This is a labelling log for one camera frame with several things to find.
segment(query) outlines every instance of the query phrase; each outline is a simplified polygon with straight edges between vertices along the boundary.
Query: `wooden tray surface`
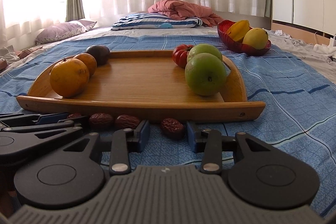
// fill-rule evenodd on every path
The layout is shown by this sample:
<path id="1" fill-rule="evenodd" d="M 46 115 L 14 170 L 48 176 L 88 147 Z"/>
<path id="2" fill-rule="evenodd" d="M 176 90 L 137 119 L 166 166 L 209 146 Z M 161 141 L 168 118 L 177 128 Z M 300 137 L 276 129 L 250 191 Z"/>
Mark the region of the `wooden tray surface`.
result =
<path id="1" fill-rule="evenodd" d="M 23 109 L 91 115 L 97 112 L 114 116 L 129 114 L 159 122 L 164 118 L 180 121 L 233 122 L 256 119 L 264 102 L 248 102 L 244 81 L 234 63 L 223 56 L 231 72 L 220 93 L 200 96 L 184 79 L 184 69 L 171 58 L 172 51 L 116 51 L 95 74 L 80 95 L 63 99 L 51 88 L 52 64 L 34 81 L 27 96 L 18 96 Z"/>

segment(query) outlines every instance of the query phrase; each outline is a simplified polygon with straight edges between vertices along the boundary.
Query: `red glass bowl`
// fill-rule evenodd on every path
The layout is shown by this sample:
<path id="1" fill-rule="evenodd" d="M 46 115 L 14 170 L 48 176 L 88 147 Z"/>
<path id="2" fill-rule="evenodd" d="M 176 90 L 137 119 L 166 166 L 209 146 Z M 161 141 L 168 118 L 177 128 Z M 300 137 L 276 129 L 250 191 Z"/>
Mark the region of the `red glass bowl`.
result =
<path id="1" fill-rule="evenodd" d="M 268 40 L 266 47 L 262 50 L 257 50 L 250 45 L 242 44 L 233 41 L 227 34 L 226 31 L 233 25 L 235 22 L 230 20 L 223 20 L 217 25 L 218 35 L 223 41 L 224 45 L 228 50 L 236 53 L 246 53 L 249 56 L 262 56 L 271 48 L 271 41 Z"/>

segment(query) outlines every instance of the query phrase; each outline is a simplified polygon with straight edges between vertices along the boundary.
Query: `blue bedspread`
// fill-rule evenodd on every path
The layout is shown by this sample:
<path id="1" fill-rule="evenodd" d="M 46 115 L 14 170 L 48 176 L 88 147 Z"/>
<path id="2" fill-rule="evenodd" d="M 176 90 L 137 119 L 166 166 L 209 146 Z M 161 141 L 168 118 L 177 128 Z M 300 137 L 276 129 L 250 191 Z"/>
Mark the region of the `blue bedspread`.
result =
<path id="1" fill-rule="evenodd" d="M 16 96 L 24 94 L 36 77 L 50 64 L 75 55 L 90 45 L 106 45 L 111 50 L 172 49 L 181 43 L 211 43 L 220 48 L 239 68 L 244 78 L 248 99 L 264 101 L 266 108 L 251 122 L 202 124 L 201 128 L 216 128 L 223 135 L 248 132 L 261 140 L 311 165 L 319 174 L 320 190 L 312 208 L 326 216 L 336 204 L 336 88 L 329 80 L 293 54 L 272 45 L 263 57 L 247 57 L 226 51 L 220 39 L 207 36 L 124 37 L 110 36 L 63 42 L 42 53 L 20 68 L 0 77 L 1 113 L 23 111 Z M 202 154 L 191 152 L 185 140 L 171 141 L 151 125 L 151 135 L 145 151 L 130 155 L 136 165 L 199 164 Z M 102 164 L 108 165 L 108 154 Z M 223 164 L 233 164 L 232 154 L 223 153 Z"/>

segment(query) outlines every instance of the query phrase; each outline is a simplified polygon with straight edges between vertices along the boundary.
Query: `pink blanket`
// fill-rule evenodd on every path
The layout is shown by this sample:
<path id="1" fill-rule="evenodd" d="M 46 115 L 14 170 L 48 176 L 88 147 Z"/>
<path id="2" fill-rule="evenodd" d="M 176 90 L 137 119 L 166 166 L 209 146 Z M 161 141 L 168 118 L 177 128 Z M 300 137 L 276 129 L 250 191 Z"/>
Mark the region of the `pink blanket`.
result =
<path id="1" fill-rule="evenodd" d="M 187 17 L 199 17 L 207 26 L 216 26 L 224 19 L 214 14 L 210 7 L 182 0 L 160 0 L 148 8 L 149 13 L 164 14 L 171 19 L 184 20 Z"/>

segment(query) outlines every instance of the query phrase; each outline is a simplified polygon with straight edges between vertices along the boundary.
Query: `red tomato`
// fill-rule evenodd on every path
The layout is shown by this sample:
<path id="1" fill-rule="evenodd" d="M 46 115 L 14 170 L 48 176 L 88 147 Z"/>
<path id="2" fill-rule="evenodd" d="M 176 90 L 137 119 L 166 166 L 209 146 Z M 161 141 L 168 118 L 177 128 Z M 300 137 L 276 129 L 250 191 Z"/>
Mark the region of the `red tomato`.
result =
<path id="1" fill-rule="evenodd" d="M 187 65 L 188 53 L 193 46 L 194 45 L 182 44 L 177 46 L 173 50 L 173 60 L 176 63 L 176 65 L 178 65 L 181 68 L 185 68 L 185 66 Z"/>

